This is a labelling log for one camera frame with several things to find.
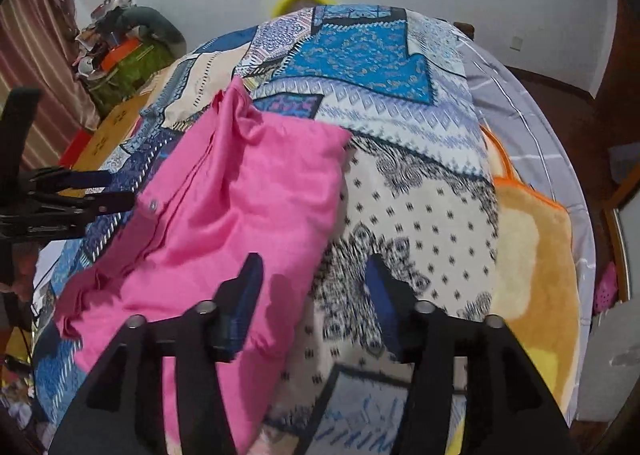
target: yellow plush blanket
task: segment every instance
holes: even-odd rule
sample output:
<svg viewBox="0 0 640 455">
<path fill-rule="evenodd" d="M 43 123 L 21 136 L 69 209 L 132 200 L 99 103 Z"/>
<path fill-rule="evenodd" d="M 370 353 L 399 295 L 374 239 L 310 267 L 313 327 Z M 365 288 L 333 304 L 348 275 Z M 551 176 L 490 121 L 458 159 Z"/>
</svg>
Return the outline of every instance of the yellow plush blanket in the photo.
<svg viewBox="0 0 640 455">
<path fill-rule="evenodd" d="M 569 214 L 515 172 L 486 129 L 498 199 L 497 276 L 491 312 L 503 316 L 564 413 L 579 352 L 579 300 Z M 447 454 L 460 453 L 463 424 Z"/>
</svg>

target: screw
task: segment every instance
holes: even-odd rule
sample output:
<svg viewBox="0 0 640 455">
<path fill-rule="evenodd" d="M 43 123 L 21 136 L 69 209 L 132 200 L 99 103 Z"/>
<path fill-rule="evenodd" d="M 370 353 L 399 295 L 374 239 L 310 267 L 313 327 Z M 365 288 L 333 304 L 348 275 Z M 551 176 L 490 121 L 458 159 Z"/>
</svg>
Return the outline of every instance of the screw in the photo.
<svg viewBox="0 0 640 455">
<path fill-rule="evenodd" d="M 130 329 L 137 329 L 146 323 L 146 318 L 142 314 L 133 314 L 127 318 L 126 324 Z"/>
<path fill-rule="evenodd" d="M 198 314 L 211 314 L 215 309 L 216 304 L 211 300 L 204 300 L 196 305 L 196 312 Z"/>
<path fill-rule="evenodd" d="M 498 314 L 488 314 L 487 317 L 484 318 L 484 323 L 492 329 L 501 329 L 504 327 L 504 320 L 498 316 Z"/>
<path fill-rule="evenodd" d="M 420 300 L 415 303 L 415 311 L 419 314 L 432 314 L 436 310 L 436 306 L 427 300 Z"/>
</svg>

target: striped curtain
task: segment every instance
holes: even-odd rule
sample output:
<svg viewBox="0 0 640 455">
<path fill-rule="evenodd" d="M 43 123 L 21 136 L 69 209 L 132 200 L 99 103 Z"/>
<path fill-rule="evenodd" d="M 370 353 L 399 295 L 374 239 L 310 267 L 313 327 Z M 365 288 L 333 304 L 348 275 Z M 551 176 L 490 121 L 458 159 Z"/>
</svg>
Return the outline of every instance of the striped curtain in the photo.
<svg viewBox="0 0 640 455">
<path fill-rule="evenodd" d="M 14 86 L 43 91 L 22 156 L 25 168 L 57 164 L 81 128 L 99 117 L 71 63 L 78 55 L 74 0 L 2 0 L 0 105 Z"/>
</svg>

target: pink shirt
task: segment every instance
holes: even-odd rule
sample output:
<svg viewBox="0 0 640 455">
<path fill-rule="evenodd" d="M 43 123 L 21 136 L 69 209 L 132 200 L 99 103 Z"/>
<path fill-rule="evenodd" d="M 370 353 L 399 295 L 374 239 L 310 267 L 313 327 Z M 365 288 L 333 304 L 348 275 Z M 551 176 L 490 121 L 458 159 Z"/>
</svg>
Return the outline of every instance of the pink shirt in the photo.
<svg viewBox="0 0 640 455">
<path fill-rule="evenodd" d="M 66 284 L 55 320 L 62 337 L 82 338 L 78 365 L 90 371 L 127 317 L 180 315 L 259 253 L 264 284 L 245 348 L 217 365 L 245 453 L 334 226 L 349 138 L 336 126 L 259 112 L 233 79 L 140 194 L 105 254 Z M 163 386 L 166 430 L 177 440 L 173 360 L 165 361 Z"/>
</svg>

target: patchwork bedspread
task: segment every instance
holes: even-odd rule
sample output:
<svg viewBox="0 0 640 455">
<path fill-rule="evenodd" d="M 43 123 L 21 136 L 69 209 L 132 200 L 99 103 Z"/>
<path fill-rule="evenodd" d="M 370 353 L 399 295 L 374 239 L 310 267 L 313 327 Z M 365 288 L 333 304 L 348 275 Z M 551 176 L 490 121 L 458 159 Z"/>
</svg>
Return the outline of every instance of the patchwork bedspread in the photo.
<svg viewBox="0 0 640 455">
<path fill-rule="evenodd" d="M 481 320 L 490 309 L 497 202 L 459 38 L 445 22 L 367 5 L 303 9 L 216 38 L 172 66 L 104 165 L 116 173 L 108 189 L 142 190 L 232 74 L 259 110 L 353 133 L 340 217 L 294 347 L 283 353 L 287 368 L 264 420 L 272 434 L 255 449 L 292 453 L 302 439 L 297 453 L 389 451 L 412 368 L 382 342 L 363 283 L 372 253 L 451 315 Z M 34 362 L 38 398 L 55 424 L 85 376 L 73 360 L 82 345 L 60 340 L 50 322 L 56 295 L 128 216 L 102 216 L 68 242 L 52 276 Z M 462 415 L 456 403 L 452 426 Z"/>
</svg>

